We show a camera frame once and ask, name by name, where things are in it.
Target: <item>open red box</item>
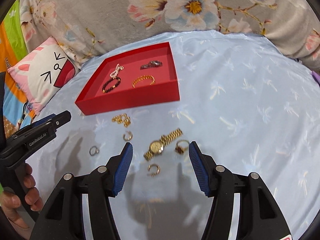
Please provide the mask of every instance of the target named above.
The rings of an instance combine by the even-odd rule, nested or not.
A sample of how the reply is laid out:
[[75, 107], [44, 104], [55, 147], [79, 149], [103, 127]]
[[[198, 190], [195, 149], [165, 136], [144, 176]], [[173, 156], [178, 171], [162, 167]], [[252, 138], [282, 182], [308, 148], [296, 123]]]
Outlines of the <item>open red box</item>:
[[[140, 70], [141, 65], [148, 64], [151, 60], [159, 60], [163, 65]], [[121, 83], [111, 92], [104, 94], [102, 86], [110, 79], [110, 74], [118, 63], [124, 67], [118, 74]], [[153, 76], [155, 84], [150, 85], [152, 80], [146, 79], [133, 88], [132, 82], [142, 75]], [[112, 81], [106, 89], [115, 83], [116, 80]], [[105, 59], [84, 86], [75, 103], [88, 115], [178, 100], [180, 95], [177, 73], [170, 44], [165, 42]]]

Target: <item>ring with red stone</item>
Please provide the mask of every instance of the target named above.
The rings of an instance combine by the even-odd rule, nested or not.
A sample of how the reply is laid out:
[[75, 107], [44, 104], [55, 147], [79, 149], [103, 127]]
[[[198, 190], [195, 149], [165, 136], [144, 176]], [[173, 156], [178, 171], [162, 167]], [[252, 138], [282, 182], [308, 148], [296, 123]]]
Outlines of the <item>ring with red stone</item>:
[[[182, 147], [181, 145], [179, 145], [181, 143], [187, 143], [188, 146]], [[190, 144], [190, 142], [188, 140], [179, 140], [179, 141], [177, 141], [176, 148], [175, 148], [176, 153], [184, 154], [184, 152], [186, 150], [188, 150], [189, 144]]]

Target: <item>silver screw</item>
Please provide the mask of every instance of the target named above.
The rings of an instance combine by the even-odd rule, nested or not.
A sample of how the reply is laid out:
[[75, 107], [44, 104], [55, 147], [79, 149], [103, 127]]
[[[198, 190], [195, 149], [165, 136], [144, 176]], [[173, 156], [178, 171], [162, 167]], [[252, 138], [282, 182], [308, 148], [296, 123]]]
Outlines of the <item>silver screw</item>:
[[251, 178], [253, 178], [253, 179], [258, 179], [258, 178], [259, 178], [259, 174], [253, 172], [253, 173], [251, 173]]
[[63, 176], [63, 178], [64, 178], [65, 180], [69, 180], [69, 179], [72, 178], [72, 175], [71, 175], [70, 173], [67, 173], [67, 174], [65, 174], [65, 175]]
[[218, 166], [216, 167], [216, 171], [218, 171], [218, 172], [224, 172], [224, 171], [225, 171], [225, 168], [224, 168], [223, 166], [221, 166], [221, 165], [218, 165]]
[[106, 166], [100, 166], [100, 167], [98, 168], [98, 172], [100, 172], [100, 173], [104, 173], [104, 172], [106, 172], [106, 170], [107, 170], [107, 167], [106, 167]]

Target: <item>watch face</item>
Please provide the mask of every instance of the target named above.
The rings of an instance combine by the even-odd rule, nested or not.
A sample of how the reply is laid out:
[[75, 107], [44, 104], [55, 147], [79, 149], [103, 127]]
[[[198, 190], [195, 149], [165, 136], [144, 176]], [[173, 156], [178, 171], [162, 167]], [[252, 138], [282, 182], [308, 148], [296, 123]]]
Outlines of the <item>watch face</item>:
[[161, 141], [153, 141], [150, 144], [150, 152], [153, 154], [161, 154], [163, 152], [163, 143]]

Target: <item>gold watch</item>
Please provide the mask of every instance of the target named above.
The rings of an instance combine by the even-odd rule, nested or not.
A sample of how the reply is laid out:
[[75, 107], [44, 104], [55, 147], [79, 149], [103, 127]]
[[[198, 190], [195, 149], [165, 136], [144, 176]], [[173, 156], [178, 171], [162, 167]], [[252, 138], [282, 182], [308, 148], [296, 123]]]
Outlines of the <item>gold watch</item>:
[[160, 140], [153, 141], [150, 146], [149, 150], [143, 155], [147, 161], [150, 161], [155, 155], [159, 155], [163, 152], [164, 147], [170, 144], [173, 140], [178, 138], [179, 136], [183, 135], [183, 132], [180, 128], [172, 131], [168, 135], [162, 135]]

